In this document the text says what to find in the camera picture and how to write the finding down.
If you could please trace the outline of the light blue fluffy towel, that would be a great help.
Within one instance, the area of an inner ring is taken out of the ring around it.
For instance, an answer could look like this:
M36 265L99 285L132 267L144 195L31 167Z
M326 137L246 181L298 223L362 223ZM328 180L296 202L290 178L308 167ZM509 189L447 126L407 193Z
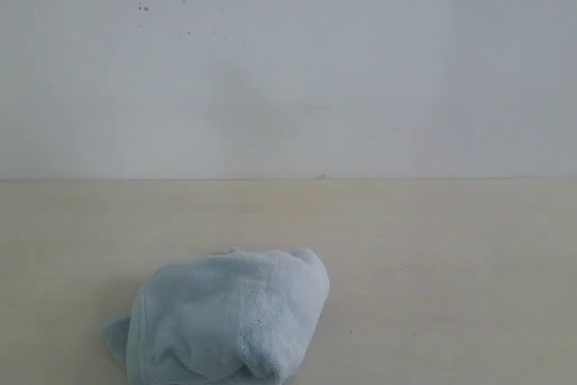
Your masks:
M173 263L102 339L131 384L282 384L307 354L329 288L309 249Z

